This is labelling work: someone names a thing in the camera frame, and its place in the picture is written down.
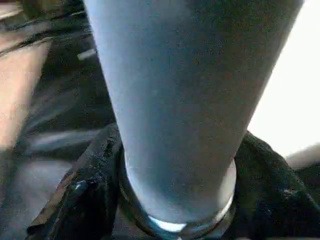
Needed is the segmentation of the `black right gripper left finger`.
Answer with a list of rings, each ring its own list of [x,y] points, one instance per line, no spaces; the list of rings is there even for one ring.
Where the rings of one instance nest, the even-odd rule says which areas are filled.
[[[64,175],[27,228],[29,240],[110,238],[118,206],[122,141],[117,125],[107,125]]]

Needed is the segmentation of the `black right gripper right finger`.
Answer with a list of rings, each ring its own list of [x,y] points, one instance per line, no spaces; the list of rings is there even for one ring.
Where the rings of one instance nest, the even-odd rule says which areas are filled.
[[[236,237],[320,236],[320,206],[284,158],[247,132],[235,156]]]

